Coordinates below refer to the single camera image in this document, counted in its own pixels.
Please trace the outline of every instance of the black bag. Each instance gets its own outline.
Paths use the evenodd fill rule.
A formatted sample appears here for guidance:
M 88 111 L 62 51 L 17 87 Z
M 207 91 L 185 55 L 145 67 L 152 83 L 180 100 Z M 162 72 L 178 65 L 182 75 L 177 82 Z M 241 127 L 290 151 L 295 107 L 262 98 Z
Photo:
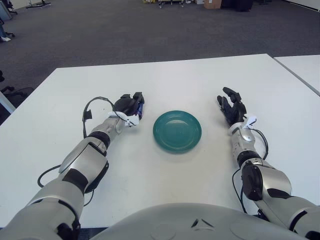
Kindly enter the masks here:
M 235 9 L 240 12 L 248 11 L 252 8 L 254 0 L 236 0 Z

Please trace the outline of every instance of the cardboard box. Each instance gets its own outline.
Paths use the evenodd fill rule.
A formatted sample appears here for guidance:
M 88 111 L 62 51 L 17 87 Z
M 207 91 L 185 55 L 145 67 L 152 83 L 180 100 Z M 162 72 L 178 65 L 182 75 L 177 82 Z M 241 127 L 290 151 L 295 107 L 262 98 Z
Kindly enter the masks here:
M 205 4 L 205 0 L 194 0 L 195 4 Z
M 204 0 L 204 7 L 206 9 L 220 9 L 222 0 Z

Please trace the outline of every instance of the white table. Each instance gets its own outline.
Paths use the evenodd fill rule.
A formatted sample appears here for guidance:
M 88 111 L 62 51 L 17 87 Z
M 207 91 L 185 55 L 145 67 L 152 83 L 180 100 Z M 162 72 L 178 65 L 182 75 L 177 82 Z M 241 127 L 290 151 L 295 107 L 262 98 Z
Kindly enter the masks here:
M 320 55 L 281 56 L 274 59 L 320 96 Z
M 248 112 L 258 116 L 256 127 L 269 141 L 267 160 L 287 174 L 293 194 L 319 204 L 320 98 L 259 54 L 56 69 L 0 126 L 0 226 L 39 190 L 38 176 L 60 164 L 82 139 L 82 112 L 90 99 L 116 101 L 136 91 L 145 99 L 143 119 L 111 143 L 110 168 L 83 210 L 82 227 L 110 226 L 164 203 L 240 210 L 231 181 L 237 165 L 216 101 L 225 86 L 240 92 Z M 91 109 L 88 131 L 111 110 L 99 101 Z M 170 110 L 187 111 L 201 124 L 201 140 L 188 153 L 167 153 L 154 141 L 155 120 Z M 43 182 L 56 175 L 49 173 Z

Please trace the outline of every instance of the wall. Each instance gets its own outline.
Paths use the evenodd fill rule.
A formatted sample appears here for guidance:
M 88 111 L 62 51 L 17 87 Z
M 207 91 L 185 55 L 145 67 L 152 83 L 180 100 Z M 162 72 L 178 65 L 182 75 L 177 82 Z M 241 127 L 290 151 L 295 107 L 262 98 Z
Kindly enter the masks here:
M 320 10 L 320 0 L 288 0 L 288 1 Z

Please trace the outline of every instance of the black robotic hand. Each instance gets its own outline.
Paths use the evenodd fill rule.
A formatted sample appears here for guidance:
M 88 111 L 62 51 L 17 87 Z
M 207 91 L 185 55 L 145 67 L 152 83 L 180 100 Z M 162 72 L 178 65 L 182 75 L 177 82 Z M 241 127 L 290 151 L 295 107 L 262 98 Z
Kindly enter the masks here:
M 233 103 L 233 106 L 231 107 L 226 97 L 220 95 L 216 97 L 226 121 L 230 126 L 235 123 L 243 122 L 247 111 L 245 105 L 241 102 L 240 94 L 227 87 L 224 87 L 222 90 L 230 97 L 230 100 Z
M 123 112 L 128 116 L 138 114 L 141 120 L 144 103 L 145 99 L 142 92 L 136 92 L 132 98 L 130 97 L 130 94 L 122 95 L 122 97 L 115 102 L 114 106 L 115 111 Z

